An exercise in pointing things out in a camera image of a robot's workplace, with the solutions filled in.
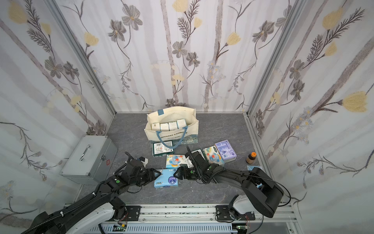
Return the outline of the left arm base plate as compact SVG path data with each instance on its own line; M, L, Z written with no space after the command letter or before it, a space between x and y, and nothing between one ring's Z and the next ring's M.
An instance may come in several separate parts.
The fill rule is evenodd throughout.
M122 221L138 221L140 216L141 206L126 206L125 215Z

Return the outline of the cream canvas tote bag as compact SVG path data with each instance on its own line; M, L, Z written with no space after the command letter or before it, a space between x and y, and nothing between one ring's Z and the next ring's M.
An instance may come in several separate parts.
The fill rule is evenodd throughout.
M184 106L174 106L147 114L144 129L148 141L166 145L172 141L172 149L181 144L198 142L199 121L196 110Z

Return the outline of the green white tissue pack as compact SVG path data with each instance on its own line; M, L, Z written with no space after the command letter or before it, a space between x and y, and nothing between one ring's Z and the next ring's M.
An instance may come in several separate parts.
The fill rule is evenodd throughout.
M206 161L205 156L204 156L201 149L194 150L191 153L192 153L192 158L193 159Z
M177 130L178 129L178 124L176 121L171 121L168 123L169 124L169 129L170 131Z
M153 151L153 156L155 158L164 157L164 156L167 156L167 155L174 154L174 150L173 149L166 147L161 142L153 143L152 144L152 151Z

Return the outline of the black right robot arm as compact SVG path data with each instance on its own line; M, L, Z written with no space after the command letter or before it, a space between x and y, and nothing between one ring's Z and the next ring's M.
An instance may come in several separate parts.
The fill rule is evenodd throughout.
M173 176L179 180L200 180L203 184L226 183L240 188L253 205L254 209L267 218L273 218L276 210L281 207L281 200L286 188L272 180L262 169L251 171L227 169L217 163L210 163L198 153L192 153L187 147L186 156L192 167L182 164Z

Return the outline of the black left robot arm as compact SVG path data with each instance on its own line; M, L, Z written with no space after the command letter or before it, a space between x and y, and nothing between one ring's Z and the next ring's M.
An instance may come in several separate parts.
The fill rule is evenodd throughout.
M106 203L112 205L115 211L124 208L125 203L119 199L121 194L127 192L131 186L143 187L162 174L154 168L145 168L142 161L132 158L129 153L126 155L128 161L111 177L100 182L93 192L52 214L40 213L23 233L66 234L79 221Z

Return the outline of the light blue purple-logo tissue pack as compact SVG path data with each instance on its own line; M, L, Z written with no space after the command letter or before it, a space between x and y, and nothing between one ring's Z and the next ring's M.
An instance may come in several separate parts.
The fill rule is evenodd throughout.
M182 129L187 126L186 120L185 119L179 119L177 120L177 127L178 129Z

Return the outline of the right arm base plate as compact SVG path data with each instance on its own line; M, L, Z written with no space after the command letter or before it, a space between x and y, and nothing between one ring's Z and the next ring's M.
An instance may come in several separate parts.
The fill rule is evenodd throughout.
M218 222L234 222L234 221L254 221L256 219L253 212L241 214L234 208L228 205L217 205L215 206L216 216L215 219Z

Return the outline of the green white tissue pack back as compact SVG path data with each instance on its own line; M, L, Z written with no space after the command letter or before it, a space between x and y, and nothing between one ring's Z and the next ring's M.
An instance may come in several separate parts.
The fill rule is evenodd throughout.
M164 156L167 156L167 155L174 154L174 150L173 149L166 147L161 142L153 143L152 144L152 151L153 151L153 156L155 158L164 157Z

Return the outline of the light blue tissue pack front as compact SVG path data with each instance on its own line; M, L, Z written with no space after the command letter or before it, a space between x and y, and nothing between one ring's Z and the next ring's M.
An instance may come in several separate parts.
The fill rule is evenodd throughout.
M161 132L170 131L169 124L168 123L160 123L160 131Z

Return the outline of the green white tissue pack front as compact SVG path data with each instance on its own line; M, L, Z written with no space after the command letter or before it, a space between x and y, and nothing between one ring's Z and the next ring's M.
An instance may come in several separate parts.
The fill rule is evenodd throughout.
M204 156L201 149L194 150L191 153L192 153L192 158L193 159L206 161L205 156Z

